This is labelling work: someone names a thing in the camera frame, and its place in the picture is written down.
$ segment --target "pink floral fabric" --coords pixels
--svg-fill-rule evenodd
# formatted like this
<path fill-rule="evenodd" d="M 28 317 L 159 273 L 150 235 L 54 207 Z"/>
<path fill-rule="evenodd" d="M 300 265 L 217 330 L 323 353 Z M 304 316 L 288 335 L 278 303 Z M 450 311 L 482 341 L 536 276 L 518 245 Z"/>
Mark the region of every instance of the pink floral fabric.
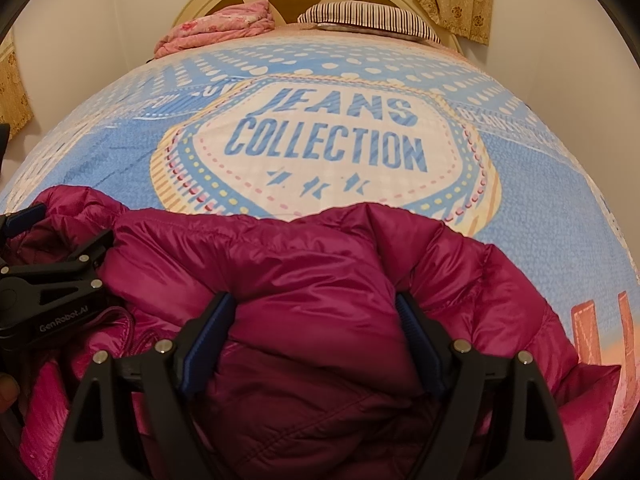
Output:
<path fill-rule="evenodd" d="M 159 59 L 188 48 L 258 36 L 274 28 L 267 0 L 229 6 L 210 16 L 176 25 L 158 41 L 154 57 Z"/>

